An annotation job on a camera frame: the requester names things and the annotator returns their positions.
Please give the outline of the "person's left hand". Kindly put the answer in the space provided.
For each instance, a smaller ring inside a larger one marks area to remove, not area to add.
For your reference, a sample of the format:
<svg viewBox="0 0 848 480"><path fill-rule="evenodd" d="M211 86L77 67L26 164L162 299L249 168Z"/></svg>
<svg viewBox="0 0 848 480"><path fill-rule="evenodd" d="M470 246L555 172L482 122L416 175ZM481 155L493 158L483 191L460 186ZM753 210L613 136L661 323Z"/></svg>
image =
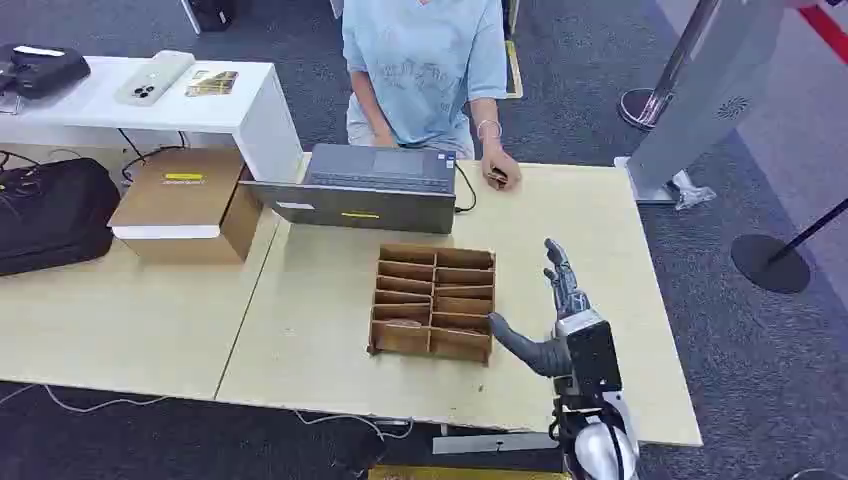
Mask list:
<svg viewBox="0 0 848 480"><path fill-rule="evenodd" d="M522 179L519 163L499 144L483 146L481 171L487 184L496 190L510 190Z"/></svg>

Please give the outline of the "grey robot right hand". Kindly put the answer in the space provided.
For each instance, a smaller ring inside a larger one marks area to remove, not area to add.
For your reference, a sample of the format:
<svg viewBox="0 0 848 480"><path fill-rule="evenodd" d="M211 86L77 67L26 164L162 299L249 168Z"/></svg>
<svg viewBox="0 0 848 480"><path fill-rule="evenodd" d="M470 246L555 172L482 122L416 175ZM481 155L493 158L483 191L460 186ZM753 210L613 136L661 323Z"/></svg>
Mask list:
<svg viewBox="0 0 848 480"><path fill-rule="evenodd" d="M552 289L557 314L555 327L558 327L567 317L590 309L591 304L588 296L578 288L564 248L551 238L545 239L544 246L552 268L544 268L543 274ZM571 372L566 334L554 330L550 340L536 342L513 330L499 313L489 313L487 320L493 337L537 375L555 378Z"/></svg>

